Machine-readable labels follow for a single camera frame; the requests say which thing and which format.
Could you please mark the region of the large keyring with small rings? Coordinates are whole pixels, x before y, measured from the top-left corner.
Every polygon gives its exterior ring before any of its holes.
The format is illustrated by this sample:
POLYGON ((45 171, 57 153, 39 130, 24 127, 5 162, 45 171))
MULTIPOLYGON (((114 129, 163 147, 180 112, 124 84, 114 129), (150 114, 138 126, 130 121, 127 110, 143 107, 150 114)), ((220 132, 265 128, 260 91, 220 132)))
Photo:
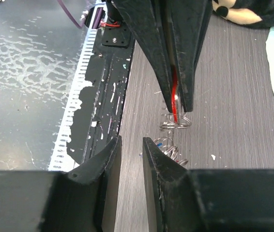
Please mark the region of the large keyring with small rings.
POLYGON ((178 146, 175 144, 175 132, 176 130, 187 129, 192 125, 191 120, 183 112, 181 101, 177 99, 179 119, 178 123, 174 122, 173 113, 170 113, 166 107, 162 108, 160 118, 160 137, 154 139, 154 143, 162 143, 161 147, 158 147, 165 155, 174 160, 176 163, 185 167, 188 164, 188 159, 183 158, 180 154, 178 146))

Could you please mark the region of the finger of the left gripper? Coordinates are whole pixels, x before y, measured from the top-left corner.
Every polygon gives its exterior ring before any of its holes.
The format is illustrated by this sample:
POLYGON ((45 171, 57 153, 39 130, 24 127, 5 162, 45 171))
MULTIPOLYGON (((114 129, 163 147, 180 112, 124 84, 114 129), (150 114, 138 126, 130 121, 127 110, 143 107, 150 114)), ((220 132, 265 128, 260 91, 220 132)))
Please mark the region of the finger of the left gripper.
POLYGON ((185 112, 193 111, 195 72, 212 10, 210 0, 171 0, 168 3, 173 58, 185 112))
POLYGON ((175 61, 171 0, 115 0, 114 4, 154 70, 168 111, 172 112, 175 61))

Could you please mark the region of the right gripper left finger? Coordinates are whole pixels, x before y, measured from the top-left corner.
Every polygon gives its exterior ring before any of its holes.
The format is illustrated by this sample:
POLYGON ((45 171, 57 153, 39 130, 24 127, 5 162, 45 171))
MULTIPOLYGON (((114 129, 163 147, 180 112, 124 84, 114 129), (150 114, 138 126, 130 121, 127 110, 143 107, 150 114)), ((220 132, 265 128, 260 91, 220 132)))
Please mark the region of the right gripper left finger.
POLYGON ((122 138, 69 172, 0 171, 0 232, 112 232, 122 138))

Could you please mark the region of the removed red tag key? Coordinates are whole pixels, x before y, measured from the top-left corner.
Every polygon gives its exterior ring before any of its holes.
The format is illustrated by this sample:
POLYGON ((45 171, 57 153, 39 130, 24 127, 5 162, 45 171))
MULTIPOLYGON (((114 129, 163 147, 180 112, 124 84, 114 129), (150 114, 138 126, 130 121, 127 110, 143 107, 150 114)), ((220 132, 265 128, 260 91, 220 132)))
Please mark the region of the removed red tag key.
POLYGON ((174 117, 174 122, 178 123, 179 113, 178 113, 178 104, 177 104, 177 89, 178 89, 178 79, 175 66, 172 66, 172 92, 171 92, 171 108, 174 117))

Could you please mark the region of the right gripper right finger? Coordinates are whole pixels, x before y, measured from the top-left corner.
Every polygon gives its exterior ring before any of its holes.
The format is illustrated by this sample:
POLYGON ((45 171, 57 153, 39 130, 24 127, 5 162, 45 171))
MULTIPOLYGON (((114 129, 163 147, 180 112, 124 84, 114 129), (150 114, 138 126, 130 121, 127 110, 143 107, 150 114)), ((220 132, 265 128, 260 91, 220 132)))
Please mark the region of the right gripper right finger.
POLYGON ((151 232, 274 232, 274 169, 188 170, 143 138, 151 232))

